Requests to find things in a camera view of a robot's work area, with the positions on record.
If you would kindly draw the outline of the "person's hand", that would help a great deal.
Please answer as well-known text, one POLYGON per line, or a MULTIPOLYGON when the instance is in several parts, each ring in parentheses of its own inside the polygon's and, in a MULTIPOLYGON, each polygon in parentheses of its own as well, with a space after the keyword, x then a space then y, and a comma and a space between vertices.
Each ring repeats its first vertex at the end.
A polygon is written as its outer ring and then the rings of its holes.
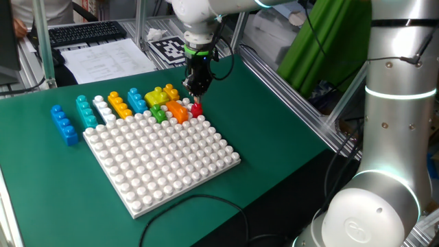
POLYGON ((18 18, 13 19, 14 33, 17 38, 24 38, 27 35, 27 26, 18 18))

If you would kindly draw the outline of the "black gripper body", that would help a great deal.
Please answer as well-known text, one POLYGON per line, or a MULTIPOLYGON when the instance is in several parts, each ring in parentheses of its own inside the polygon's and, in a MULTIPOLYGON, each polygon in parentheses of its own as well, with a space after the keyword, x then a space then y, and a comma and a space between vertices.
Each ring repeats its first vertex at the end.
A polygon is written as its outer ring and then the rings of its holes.
POLYGON ((193 77, 200 90, 200 84, 203 82, 211 82, 213 76, 209 72, 211 56, 209 54, 186 54, 187 75, 186 77, 193 77))

